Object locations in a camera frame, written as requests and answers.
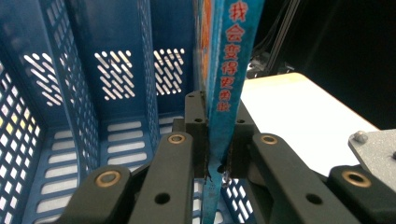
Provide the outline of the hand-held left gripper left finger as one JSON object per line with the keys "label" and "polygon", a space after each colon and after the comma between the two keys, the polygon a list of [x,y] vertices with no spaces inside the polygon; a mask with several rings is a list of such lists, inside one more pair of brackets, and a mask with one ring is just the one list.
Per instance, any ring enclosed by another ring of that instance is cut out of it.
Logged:
{"label": "hand-held left gripper left finger", "polygon": [[192,163],[195,178],[204,178],[207,155],[207,123],[205,114],[205,95],[193,91],[185,97],[183,119],[174,119],[173,132],[185,132],[192,136]]}

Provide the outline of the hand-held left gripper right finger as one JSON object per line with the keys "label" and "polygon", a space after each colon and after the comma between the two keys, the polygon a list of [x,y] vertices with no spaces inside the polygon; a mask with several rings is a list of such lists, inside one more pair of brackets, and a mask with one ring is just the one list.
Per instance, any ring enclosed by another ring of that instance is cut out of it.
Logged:
{"label": "hand-held left gripper right finger", "polygon": [[227,167],[231,178],[247,177],[250,164],[248,146],[251,144],[252,136],[258,131],[247,108],[243,103],[240,103],[227,160]]}

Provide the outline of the colourful children's picture book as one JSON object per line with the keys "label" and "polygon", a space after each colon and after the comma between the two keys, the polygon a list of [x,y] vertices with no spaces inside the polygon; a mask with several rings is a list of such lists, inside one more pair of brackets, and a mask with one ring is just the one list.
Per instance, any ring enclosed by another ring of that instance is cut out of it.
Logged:
{"label": "colourful children's picture book", "polygon": [[205,90],[208,152],[201,223],[213,224],[240,97],[265,0],[199,0],[198,72]]}

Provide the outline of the blue plastic file rack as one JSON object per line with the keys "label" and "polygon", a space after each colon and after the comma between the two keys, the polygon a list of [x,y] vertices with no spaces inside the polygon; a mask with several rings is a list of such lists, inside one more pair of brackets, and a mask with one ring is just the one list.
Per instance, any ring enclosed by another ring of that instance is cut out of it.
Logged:
{"label": "blue plastic file rack", "polygon": [[221,20],[264,0],[0,0],[0,224],[58,219],[82,182],[143,170]]}

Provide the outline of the black metal stand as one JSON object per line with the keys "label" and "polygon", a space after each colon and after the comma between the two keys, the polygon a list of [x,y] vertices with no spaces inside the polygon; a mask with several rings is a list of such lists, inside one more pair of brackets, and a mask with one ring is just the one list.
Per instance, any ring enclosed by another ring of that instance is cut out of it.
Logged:
{"label": "black metal stand", "polygon": [[265,38],[253,48],[247,67],[247,77],[276,75],[300,16],[304,0],[284,0]]}

